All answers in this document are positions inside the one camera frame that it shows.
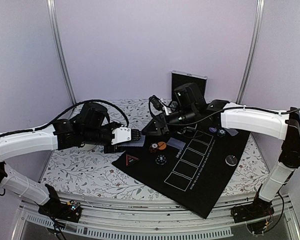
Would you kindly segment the orange big blind button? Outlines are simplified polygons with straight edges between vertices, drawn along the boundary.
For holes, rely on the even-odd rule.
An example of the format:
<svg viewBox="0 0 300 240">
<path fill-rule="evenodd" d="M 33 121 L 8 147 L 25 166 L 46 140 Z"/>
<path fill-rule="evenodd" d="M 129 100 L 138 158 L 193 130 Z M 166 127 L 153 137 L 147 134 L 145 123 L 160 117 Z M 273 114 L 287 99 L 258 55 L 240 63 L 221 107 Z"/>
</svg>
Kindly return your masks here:
<svg viewBox="0 0 300 240">
<path fill-rule="evenodd" d="M 167 144 L 164 141 L 160 141 L 157 144 L 158 144 L 158 149 L 161 151 L 167 148 Z"/>
</svg>

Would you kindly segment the green blue chip stack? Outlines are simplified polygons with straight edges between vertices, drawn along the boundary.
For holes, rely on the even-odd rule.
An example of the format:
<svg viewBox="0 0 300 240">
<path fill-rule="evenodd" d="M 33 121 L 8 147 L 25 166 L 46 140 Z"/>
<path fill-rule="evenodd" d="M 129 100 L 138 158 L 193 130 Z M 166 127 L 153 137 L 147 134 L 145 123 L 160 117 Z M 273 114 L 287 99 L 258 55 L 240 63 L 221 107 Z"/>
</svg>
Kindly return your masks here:
<svg viewBox="0 0 300 240">
<path fill-rule="evenodd" d="M 226 136 L 226 131 L 223 129 L 223 128 L 220 128 L 218 131 L 217 131 L 217 136 L 220 137 L 220 138 L 223 138 Z"/>
</svg>

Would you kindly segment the black and green chip stack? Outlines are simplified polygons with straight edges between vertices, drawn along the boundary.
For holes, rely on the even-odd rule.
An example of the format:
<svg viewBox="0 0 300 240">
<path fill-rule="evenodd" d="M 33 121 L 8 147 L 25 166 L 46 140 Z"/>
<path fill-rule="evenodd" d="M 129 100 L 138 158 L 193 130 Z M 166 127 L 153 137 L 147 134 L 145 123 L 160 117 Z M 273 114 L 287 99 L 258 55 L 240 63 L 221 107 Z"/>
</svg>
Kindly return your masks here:
<svg viewBox="0 0 300 240">
<path fill-rule="evenodd" d="M 158 165 L 165 165 L 167 163 L 167 158 L 164 155 L 158 155 L 155 159 L 155 163 Z"/>
</svg>

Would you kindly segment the orange black chip stack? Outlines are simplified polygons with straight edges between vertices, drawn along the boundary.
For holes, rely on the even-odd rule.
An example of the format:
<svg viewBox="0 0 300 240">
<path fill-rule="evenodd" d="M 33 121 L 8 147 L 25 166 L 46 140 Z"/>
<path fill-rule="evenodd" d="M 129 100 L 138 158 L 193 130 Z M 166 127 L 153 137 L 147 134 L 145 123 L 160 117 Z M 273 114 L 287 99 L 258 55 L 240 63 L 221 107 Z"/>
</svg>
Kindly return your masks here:
<svg viewBox="0 0 300 240">
<path fill-rule="evenodd" d="M 158 148 L 159 148 L 159 145 L 157 143 L 151 143 L 149 146 L 149 152 L 156 153 Z"/>
</svg>

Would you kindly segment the black white dealer button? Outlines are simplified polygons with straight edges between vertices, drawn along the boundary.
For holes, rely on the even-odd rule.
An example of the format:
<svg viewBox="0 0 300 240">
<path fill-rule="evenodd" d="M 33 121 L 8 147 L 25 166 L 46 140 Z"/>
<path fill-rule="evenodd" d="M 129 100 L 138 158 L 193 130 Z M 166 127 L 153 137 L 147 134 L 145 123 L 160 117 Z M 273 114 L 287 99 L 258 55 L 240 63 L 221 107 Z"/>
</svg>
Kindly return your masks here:
<svg viewBox="0 0 300 240">
<path fill-rule="evenodd" d="M 234 155 L 228 155 L 225 158 L 226 164 L 228 164 L 231 167 L 234 167 L 238 164 L 238 159 Z"/>
</svg>

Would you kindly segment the blue playing card deck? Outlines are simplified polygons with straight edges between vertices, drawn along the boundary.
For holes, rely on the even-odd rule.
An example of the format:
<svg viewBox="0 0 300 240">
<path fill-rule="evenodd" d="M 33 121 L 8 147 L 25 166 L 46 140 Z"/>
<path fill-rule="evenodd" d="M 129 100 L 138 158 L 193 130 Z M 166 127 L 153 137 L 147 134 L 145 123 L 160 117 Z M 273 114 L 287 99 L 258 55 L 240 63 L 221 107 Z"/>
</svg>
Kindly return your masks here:
<svg viewBox="0 0 300 240">
<path fill-rule="evenodd" d="M 136 141 L 126 141 L 119 143 L 118 146 L 120 147 L 143 147 L 145 144 L 145 137 L 142 135 L 139 140 Z"/>
</svg>

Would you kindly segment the dealt blue card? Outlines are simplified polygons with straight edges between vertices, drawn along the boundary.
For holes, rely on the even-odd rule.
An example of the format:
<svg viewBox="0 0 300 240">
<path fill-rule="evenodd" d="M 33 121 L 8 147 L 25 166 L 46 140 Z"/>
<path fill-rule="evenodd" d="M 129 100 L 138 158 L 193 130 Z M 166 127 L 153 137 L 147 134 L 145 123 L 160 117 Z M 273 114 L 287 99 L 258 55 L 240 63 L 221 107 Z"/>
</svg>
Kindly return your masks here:
<svg viewBox="0 0 300 240">
<path fill-rule="evenodd" d="M 230 136 L 234 137 L 236 136 L 239 132 L 236 130 L 236 129 L 232 129 L 232 128 L 226 128 L 225 129 L 229 134 Z"/>
<path fill-rule="evenodd" d="M 186 143 L 181 141 L 181 140 L 178 140 L 176 138 L 173 138 L 171 137 L 167 142 L 166 142 L 166 145 L 167 146 L 170 146 L 170 147 L 173 147 L 173 148 L 176 148 L 178 150 L 183 150 Z"/>
</svg>

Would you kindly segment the purple small blind button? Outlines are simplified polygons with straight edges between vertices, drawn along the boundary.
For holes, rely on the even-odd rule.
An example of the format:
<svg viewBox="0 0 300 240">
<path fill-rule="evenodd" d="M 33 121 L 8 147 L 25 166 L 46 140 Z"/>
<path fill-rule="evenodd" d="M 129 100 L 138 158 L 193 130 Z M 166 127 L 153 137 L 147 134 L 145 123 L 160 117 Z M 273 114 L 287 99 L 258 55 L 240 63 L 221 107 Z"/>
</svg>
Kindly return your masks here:
<svg viewBox="0 0 300 240">
<path fill-rule="evenodd" d="M 216 132 L 218 131 L 218 129 L 215 128 L 215 127 L 210 127 L 210 128 L 209 128 L 209 131 L 210 131 L 211 133 L 216 133 Z"/>
</svg>

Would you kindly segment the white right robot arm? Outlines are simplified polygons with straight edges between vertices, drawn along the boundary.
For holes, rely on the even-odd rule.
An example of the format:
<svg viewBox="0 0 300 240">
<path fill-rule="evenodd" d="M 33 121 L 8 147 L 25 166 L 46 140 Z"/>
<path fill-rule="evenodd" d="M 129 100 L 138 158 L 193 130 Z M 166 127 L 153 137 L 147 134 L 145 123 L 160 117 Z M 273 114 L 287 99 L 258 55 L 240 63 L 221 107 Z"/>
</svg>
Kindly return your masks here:
<svg viewBox="0 0 300 240">
<path fill-rule="evenodd" d="M 300 167 L 300 109 L 268 110 L 239 105 L 227 100 L 207 103 L 198 85 L 186 83 L 174 89 L 177 106 L 166 106 L 155 95 L 148 106 L 160 111 L 142 129 L 146 136 L 162 136 L 197 124 L 222 130 L 244 130 L 282 140 L 277 164 L 259 188 L 248 213 L 259 218 L 268 210 L 268 204 L 279 193 L 295 169 Z"/>
</svg>

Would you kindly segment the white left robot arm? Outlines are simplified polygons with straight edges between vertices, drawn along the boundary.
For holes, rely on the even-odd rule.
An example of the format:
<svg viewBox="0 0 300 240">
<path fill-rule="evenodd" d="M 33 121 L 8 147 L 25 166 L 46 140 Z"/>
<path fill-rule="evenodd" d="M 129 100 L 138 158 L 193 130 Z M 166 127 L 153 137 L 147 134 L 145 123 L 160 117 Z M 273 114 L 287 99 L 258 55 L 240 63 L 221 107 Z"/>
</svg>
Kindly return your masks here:
<svg viewBox="0 0 300 240">
<path fill-rule="evenodd" d="M 61 107 L 53 104 L 42 108 L 32 106 L 30 109 L 26 109 L 24 106 L 2 108 L 0 109 L 0 133 L 44 125 L 51 121 L 54 114 L 60 115 L 61 109 Z M 8 159 L 7 163 L 19 173 L 38 181 L 45 169 L 49 154 L 49 151 L 24 154 Z M 0 209 L 2 208 L 4 211 L 15 210 L 20 202 L 20 197 L 7 191 L 5 196 L 0 196 Z"/>
</svg>

